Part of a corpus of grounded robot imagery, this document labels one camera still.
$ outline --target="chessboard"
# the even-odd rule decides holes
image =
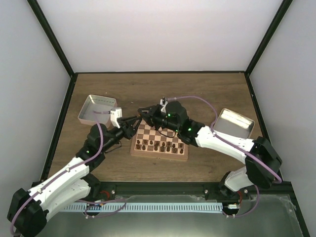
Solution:
[[[174,131],[167,128],[160,128],[159,131],[168,137],[161,135],[142,120],[132,140],[131,155],[187,160],[189,146],[184,144]]]

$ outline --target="chess square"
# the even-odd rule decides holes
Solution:
[[[143,129],[138,129],[138,130],[137,130],[137,133],[138,133],[138,134],[144,134],[144,130],[143,130]]]
[[[147,151],[152,152],[154,150],[154,146],[148,146]]]
[[[161,137],[161,136],[155,136],[155,138],[153,140],[155,140],[155,141],[162,141],[162,138],[163,137]]]

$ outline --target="metal tray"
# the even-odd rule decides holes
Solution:
[[[231,136],[249,138],[255,121],[234,111],[223,109],[214,124],[214,130]]]
[[[109,114],[96,114],[97,112],[110,111],[113,107],[117,106],[117,100],[114,98],[89,95],[83,104],[83,107],[78,115],[78,119],[82,124],[95,125],[96,118],[100,123],[109,127],[111,125]]]

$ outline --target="purple cable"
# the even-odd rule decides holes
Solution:
[[[233,218],[237,218],[237,217],[242,217],[242,216],[246,216],[246,215],[248,215],[248,214],[250,214],[251,212],[253,212],[255,209],[256,209],[256,207],[258,206],[258,204],[259,204],[259,199],[260,199],[260,194],[259,194],[259,189],[258,189],[258,187],[256,186],[256,185],[254,185],[255,186],[255,188],[256,188],[256,190],[257,190],[257,200],[256,200],[256,204],[253,206],[253,208],[251,208],[249,211],[247,211],[246,213],[244,213],[244,214],[241,214],[241,215],[236,215],[235,217],[233,217]]]
[[[211,109],[213,110],[213,112],[215,113],[215,120],[213,121],[213,123],[210,126],[210,129],[213,133],[213,135],[218,138],[219,140],[221,140],[222,142],[225,142],[226,144],[234,147],[235,149],[239,150],[240,152],[245,153],[247,156],[249,156],[250,158],[252,158],[253,160],[255,160],[256,162],[258,162],[262,167],[264,167],[267,171],[269,171],[276,179],[278,184],[282,183],[282,179],[280,178],[280,176],[278,176],[277,173],[275,173],[272,169],[270,169],[270,167],[268,167],[266,164],[264,164],[261,160],[259,160],[258,158],[256,158],[253,154],[245,151],[244,149],[240,148],[239,146],[236,146],[235,144],[225,140],[224,138],[220,137],[219,135],[216,134],[216,132],[214,131],[214,124],[217,121],[218,115],[216,112],[216,109],[210,104],[208,103],[206,100],[202,99],[201,97],[195,96],[195,95],[188,95],[188,96],[180,96],[180,97],[173,97],[173,98],[168,98],[168,100],[178,100],[178,99],[185,99],[185,98],[196,98],[199,99],[201,101],[204,101],[209,107],[211,107]]]
[[[77,202],[84,202],[84,203],[87,203],[87,204],[92,204],[92,205],[99,205],[99,204],[107,204],[109,202],[120,202],[124,199],[116,199],[116,200],[110,200],[110,201],[101,201],[101,202],[91,202],[91,201],[84,201],[84,200],[78,200]],[[87,211],[92,208],[94,206],[88,206],[85,210],[84,210],[84,214],[87,218],[102,218],[102,217],[106,217],[106,216],[112,216],[116,213],[118,213],[119,211],[123,210],[125,207],[126,207],[126,202],[124,203],[123,206],[121,206],[119,209],[115,210],[114,212],[111,212],[111,213],[108,213],[108,214],[104,214],[104,215],[97,215],[97,216],[94,216],[94,217],[91,217],[88,215]]]
[[[72,170],[72,169],[74,169],[74,168],[76,168],[76,167],[78,167],[78,166],[80,166],[80,165],[82,165],[82,164],[85,164],[85,163],[87,163],[87,162],[90,162],[91,160],[95,159],[95,158],[101,153],[102,148],[103,148],[103,132],[102,132],[101,125],[100,125],[100,123],[99,123],[99,121],[98,121],[97,118],[96,118],[96,122],[97,122],[97,126],[98,126],[98,128],[99,128],[100,136],[101,136],[101,139],[100,139],[100,140],[101,140],[101,141],[100,141],[100,148],[99,148],[98,152],[97,152],[94,156],[92,156],[91,158],[89,158],[89,159],[87,159],[87,160],[85,160],[85,161],[82,161],[82,162],[80,162],[80,163],[78,163],[78,164],[75,164],[75,165],[69,167],[70,170]],[[61,173],[59,173],[58,175],[56,175],[56,177],[54,177],[54,178],[51,179],[47,184],[45,184],[45,185],[41,188],[41,190],[42,190],[42,191],[45,190],[45,189],[46,189],[49,185],[51,185],[56,179],[58,179],[59,177],[61,177],[61,176],[64,175],[65,173],[67,173],[66,170],[64,170],[63,172],[61,172]],[[39,193],[39,192],[36,192],[36,193],[34,193],[29,199],[27,199],[26,202],[22,204],[22,206],[18,209],[18,211],[17,211],[16,214],[14,215],[14,217],[13,217],[13,219],[12,219],[12,221],[11,221],[11,224],[10,224],[10,232],[11,232],[11,234],[12,234],[13,236],[18,236],[18,235],[20,235],[20,233],[14,232],[14,229],[13,229],[13,228],[14,228],[14,223],[15,223],[17,217],[20,215],[20,213],[21,213],[21,211],[24,209],[24,207],[26,207],[26,205],[29,204],[29,202],[30,202],[33,198],[35,198],[38,194],[40,194],[40,193]]]

